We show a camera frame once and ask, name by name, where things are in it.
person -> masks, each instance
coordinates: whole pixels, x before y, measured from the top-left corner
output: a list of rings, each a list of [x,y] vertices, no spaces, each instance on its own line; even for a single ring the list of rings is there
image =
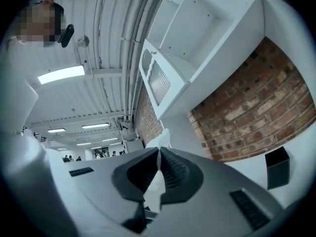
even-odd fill
[[[7,33],[5,43],[16,38],[22,44],[43,42],[44,46],[54,44],[65,33],[64,9],[54,0],[43,0],[23,8]]]
[[[63,161],[64,161],[64,162],[69,162],[69,159],[68,159],[68,156],[67,156],[67,155],[65,155],[65,157],[63,158]]]

white shelf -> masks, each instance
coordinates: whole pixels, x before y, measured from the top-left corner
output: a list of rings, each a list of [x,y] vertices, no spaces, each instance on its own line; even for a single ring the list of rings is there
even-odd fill
[[[158,47],[161,45],[178,7],[178,4],[169,0],[162,1],[147,37],[151,43],[156,43]]]
[[[141,69],[157,118],[194,108],[263,37],[261,0],[163,0],[148,36],[148,50],[157,51],[155,60],[171,85],[161,103],[155,100],[159,90],[153,94],[149,85],[153,59],[145,58]]]

white corrugated ceiling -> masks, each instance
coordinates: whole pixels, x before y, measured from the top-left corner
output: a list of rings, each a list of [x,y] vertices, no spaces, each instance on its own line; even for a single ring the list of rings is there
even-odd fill
[[[30,4],[41,0],[31,0]],[[43,136],[47,129],[66,132],[51,139],[68,144],[96,142],[120,135],[122,116],[122,39],[133,0],[55,0],[63,6],[66,24],[75,33],[66,48],[10,43],[9,60],[39,95],[26,126]],[[89,46],[77,47],[83,35]],[[37,77],[56,70],[83,65],[85,76],[40,85]],[[109,122],[107,129],[83,131],[81,125]]]

fluorescent light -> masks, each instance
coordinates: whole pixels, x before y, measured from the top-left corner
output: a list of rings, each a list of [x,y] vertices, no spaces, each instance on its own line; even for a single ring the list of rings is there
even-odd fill
[[[107,140],[103,140],[103,141],[117,140],[117,139],[119,139],[119,138],[107,139]]]
[[[76,67],[71,67],[67,69],[60,69],[45,75],[42,75],[38,77],[39,82],[41,84],[45,84],[51,81],[56,81],[64,78],[69,78],[69,77],[77,77],[77,76],[83,76],[84,75],[84,69],[83,66],[76,66]]]
[[[103,127],[103,126],[109,126],[109,123],[83,125],[82,128],[87,129],[87,128],[95,128],[95,127]]]
[[[91,144],[90,142],[89,143],[81,143],[81,144],[77,144],[77,146],[82,146],[82,145],[89,145]]]
[[[52,133],[52,132],[64,132],[66,131],[65,129],[63,128],[58,128],[58,129],[50,129],[50,130],[47,130],[48,132]]]

